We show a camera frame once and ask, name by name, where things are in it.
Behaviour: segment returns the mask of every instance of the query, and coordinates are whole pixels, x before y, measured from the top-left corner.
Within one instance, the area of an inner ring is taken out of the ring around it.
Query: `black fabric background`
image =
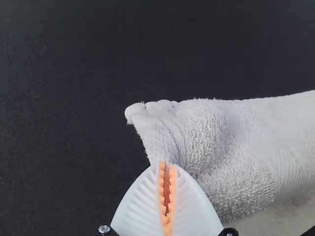
[[[110,223],[149,164],[132,103],[315,89],[314,12],[311,0],[1,0],[0,236]]]

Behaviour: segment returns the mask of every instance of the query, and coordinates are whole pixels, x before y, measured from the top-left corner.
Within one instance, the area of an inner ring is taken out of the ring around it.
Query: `orange gripper pad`
[[[173,165],[160,163],[159,201],[164,236],[172,236],[176,197],[176,170]]]

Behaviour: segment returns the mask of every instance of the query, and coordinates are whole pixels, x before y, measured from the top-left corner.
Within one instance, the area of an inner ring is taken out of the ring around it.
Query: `black mount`
[[[238,232],[234,228],[225,228],[218,236],[238,236]]]

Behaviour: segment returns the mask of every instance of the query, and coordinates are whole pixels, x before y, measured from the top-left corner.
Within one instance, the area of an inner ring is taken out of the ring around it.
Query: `towel fold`
[[[190,173],[223,222],[315,185],[315,90],[242,101],[136,103],[125,116],[149,161]]]

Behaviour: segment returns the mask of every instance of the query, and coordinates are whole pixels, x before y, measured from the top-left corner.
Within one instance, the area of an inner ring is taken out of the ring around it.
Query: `metal screw head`
[[[107,225],[101,225],[99,228],[98,228],[98,232],[102,235],[104,234],[107,234],[110,232],[110,227],[107,226]]]

